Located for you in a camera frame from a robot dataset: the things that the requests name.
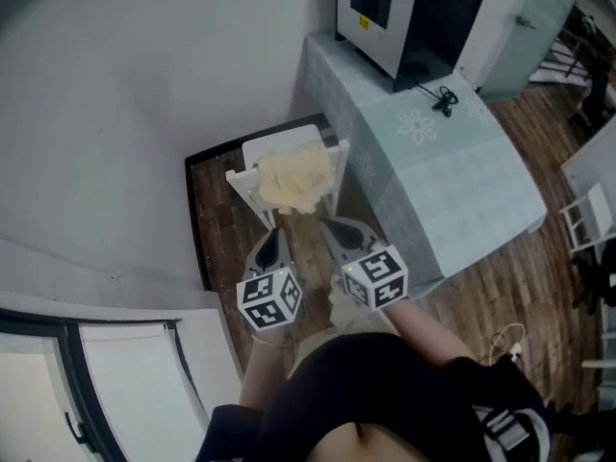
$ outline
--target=crumpled cloth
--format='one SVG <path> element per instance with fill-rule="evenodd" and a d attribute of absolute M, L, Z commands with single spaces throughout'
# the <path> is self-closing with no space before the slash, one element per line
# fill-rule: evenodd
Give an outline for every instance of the crumpled cloth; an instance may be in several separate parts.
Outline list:
<path fill-rule="evenodd" d="M 280 214 L 296 209 L 313 214 L 334 183 L 329 156 L 322 141 L 309 141 L 292 152 L 271 153 L 257 163 L 259 194 Z"/>

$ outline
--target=microwave window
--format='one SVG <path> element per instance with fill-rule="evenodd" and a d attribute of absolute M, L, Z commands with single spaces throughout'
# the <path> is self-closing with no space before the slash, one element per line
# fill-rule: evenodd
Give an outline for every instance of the microwave window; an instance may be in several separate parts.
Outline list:
<path fill-rule="evenodd" d="M 392 0 L 350 0 L 350 6 L 383 29 L 387 29 Z"/>

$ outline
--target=light blue tablecloth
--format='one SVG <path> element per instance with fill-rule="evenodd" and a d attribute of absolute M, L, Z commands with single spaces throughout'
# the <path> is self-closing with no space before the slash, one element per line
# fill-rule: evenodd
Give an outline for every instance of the light blue tablecloth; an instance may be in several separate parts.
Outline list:
<path fill-rule="evenodd" d="M 306 86 L 349 140 L 349 163 L 406 261 L 413 295 L 541 224 L 546 207 L 524 162 L 457 72 L 424 84 L 458 96 L 446 118 L 425 91 L 389 93 L 392 80 L 333 33 L 305 46 Z"/>

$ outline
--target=black shirt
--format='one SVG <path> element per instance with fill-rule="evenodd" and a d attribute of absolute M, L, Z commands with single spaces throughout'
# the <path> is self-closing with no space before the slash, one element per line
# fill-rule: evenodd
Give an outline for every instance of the black shirt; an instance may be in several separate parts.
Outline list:
<path fill-rule="evenodd" d="M 440 371 L 395 335 L 346 335 L 306 357 L 265 411 L 217 407 L 196 462 L 303 461 L 347 423 L 383 426 L 431 461 L 487 461 L 473 405 L 531 407 L 548 418 L 506 357 L 490 368 L 459 358 Z"/>

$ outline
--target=wooden floor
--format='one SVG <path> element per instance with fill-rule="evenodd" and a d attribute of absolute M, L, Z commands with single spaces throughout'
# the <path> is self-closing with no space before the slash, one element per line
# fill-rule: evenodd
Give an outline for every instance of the wooden floor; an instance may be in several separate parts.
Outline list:
<path fill-rule="evenodd" d="M 536 233 L 521 235 L 420 301 L 425 311 L 457 333 L 479 358 L 488 353 L 495 332 L 511 322 L 523 323 L 526 376 L 546 401 L 555 401 L 557 407 L 572 402 L 574 412 L 590 409 L 596 400 L 597 375 L 583 371 L 580 363 L 601 354 L 598 316 L 588 317 L 583 307 L 574 310 L 571 306 L 581 286 L 558 216 L 558 209 L 572 198 L 560 165 L 578 150 L 567 118 L 579 96 L 578 90 L 567 87 L 531 86 L 520 99 L 491 107 L 537 183 L 548 218 Z M 235 285 L 244 272 L 247 253 L 265 229 L 226 183 L 227 169 L 244 169 L 240 150 L 193 167 L 192 178 L 207 270 L 245 366 L 250 330 L 237 311 Z M 352 173 L 345 179 L 339 215 L 377 227 Z M 283 217 L 282 226 L 303 281 L 304 307 L 295 331 L 299 340 L 329 326 L 327 295 L 333 264 L 314 217 Z M 568 459 L 568 443 L 557 440 L 553 460 Z"/>

